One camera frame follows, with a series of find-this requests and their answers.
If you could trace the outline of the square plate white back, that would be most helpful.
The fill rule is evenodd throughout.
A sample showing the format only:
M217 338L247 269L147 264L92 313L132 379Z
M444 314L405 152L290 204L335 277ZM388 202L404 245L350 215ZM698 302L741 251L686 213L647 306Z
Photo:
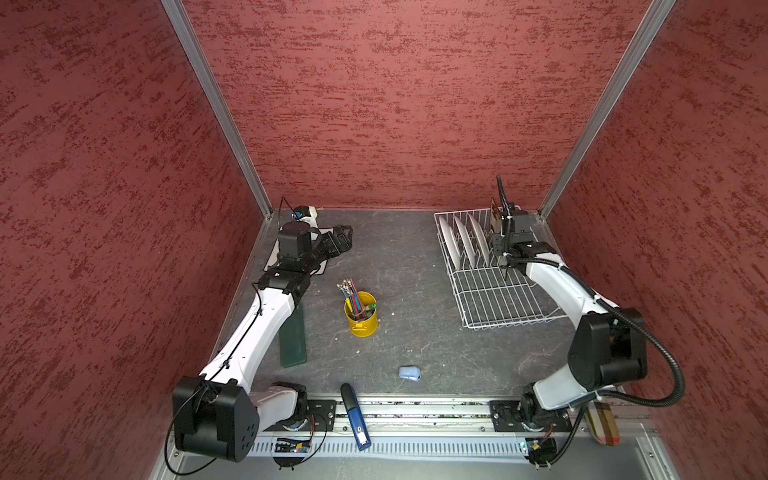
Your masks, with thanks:
M319 228L311 231L312 244L315 244L322 234L331 233L332 231L333 231L332 228ZM269 255L269 258L263 267L264 272L266 272L269 268L271 268L278 262L278 253L279 253L279 241L275 240L273 248ZM325 270L327 269L327 263L328 263L327 260L324 260L323 262L321 262L319 267L311 272L311 275L312 276L323 275Z

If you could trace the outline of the square floral plate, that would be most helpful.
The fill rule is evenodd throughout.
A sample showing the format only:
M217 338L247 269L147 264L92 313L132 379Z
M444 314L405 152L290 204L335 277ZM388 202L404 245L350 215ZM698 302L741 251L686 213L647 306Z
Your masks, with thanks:
M504 272L504 280L507 281L510 269L507 253L513 229L512 208L509 205L500 175L496 176L496 182L499 204L494 204L491 208L492 234L490 245L494 256L497 258L498 267Z

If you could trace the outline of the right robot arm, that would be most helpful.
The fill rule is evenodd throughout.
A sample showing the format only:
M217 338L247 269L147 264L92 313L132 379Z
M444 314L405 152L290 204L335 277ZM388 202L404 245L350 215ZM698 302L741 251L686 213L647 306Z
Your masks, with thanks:
M493 207L487 243L501 266L541 287L575 327L566 365L521 395L515 419L539 431L597 391L645 378L647 353L643 335L611 313L618 306L581 280L549 244L536 241L528 224L521 210Z

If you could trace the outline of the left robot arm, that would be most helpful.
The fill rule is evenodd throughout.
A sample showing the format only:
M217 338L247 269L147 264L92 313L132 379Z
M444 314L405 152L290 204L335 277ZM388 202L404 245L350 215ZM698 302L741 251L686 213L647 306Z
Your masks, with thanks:
M279 382L251 391L255 374L283 324L294 314L322 263L352 248L353 228L322 232L304 221L278 232L277 261L254 283L255 297L222 350L172 392L168 434L177 450L233 462L243 460L259 433L277 423L302 421L302 385Z

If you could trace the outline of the white round plate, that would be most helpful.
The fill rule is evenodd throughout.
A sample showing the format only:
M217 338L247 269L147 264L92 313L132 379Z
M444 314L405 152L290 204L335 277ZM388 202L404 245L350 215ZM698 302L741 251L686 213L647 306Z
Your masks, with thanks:
M485 232L474 216L470 215L469 220L475 233L484 264L486 267L489 267L491 265L491 254L489 245L486 240Z
M451 263L454 267L454 270L458 271L461 269L461 254L456 243L455 232L453 228L448 224L445 217L439 217L438 221Z
M456 224L456 226L457 226L457 228L459 230L459 234L460 234L460 237L462 239L462 245L463 245L464 251L466 253L466 257L467 257L467 261L469 263L469 267L471 269L474 269L474 268L477 267L477 261L476 261L475 252L474 252L474 249L473 249L473 246L472 246L472 243L471 243L471 239L470 239L467 227L466 227L464 222L459 217L455 217L454 218L454 222L455 222L455 224Z

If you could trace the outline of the coloured pencils bundle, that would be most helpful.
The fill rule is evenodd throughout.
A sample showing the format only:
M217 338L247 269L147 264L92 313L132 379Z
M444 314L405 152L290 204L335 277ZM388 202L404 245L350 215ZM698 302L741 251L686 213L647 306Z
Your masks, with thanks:
M338 288L345 296L346 304L355 321L367 320L373 315L377 304L375 302L365 304L353 280L344 279L341 284L338 284Z

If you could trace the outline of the yellow pencil cup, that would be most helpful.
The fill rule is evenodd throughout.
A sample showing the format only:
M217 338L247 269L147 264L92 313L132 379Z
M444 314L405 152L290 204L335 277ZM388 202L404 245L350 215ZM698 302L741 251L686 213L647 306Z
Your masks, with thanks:
M379 327L378 303L376 298L365 291L358 293L363 310L355 313L350 299L344 304L344 314L348 322L349 331L356 337L367 338L372 336Z

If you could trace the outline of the green rectangular block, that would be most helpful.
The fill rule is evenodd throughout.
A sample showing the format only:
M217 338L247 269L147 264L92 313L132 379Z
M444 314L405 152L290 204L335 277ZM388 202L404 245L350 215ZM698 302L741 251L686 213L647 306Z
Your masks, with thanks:
M280 365L291 368L308 360L304 309L297 305L279 330Z

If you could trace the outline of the light blue eraser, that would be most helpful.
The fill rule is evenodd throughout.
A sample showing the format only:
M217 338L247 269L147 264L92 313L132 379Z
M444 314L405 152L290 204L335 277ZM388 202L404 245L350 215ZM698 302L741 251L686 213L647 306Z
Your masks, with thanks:
M399 368L398 376L403 380L418 382L421 379L422 373L419 367L403 366Z

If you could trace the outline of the blue black stapler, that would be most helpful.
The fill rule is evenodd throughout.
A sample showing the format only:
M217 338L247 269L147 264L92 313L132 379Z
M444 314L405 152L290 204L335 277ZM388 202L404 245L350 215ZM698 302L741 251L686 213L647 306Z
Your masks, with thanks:
M341 385L340 393L357 447L360 451L365 451L371 447L372 441L360 409L357 394L349 383Z

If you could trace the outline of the plaid tape roll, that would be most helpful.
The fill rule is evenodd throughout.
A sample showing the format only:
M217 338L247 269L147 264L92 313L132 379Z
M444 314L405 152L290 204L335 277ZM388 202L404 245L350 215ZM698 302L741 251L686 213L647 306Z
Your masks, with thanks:
M611 405L592 402L588 405L587 424L592 437L603 446L617 446L620 443L619 428Z

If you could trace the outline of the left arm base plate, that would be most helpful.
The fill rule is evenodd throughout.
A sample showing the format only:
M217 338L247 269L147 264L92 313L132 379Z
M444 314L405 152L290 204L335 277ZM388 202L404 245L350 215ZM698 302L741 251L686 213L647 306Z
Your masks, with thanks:
M338 401L310 399L297 407L296 414L266 429L267 432L331 432L334 429Z

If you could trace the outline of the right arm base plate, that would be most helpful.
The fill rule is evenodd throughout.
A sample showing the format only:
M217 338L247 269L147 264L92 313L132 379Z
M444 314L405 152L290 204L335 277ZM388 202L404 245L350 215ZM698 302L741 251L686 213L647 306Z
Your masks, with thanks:
M545 410L527 401L492 400L490 418L496 433L565 433L573 427L566 409Z

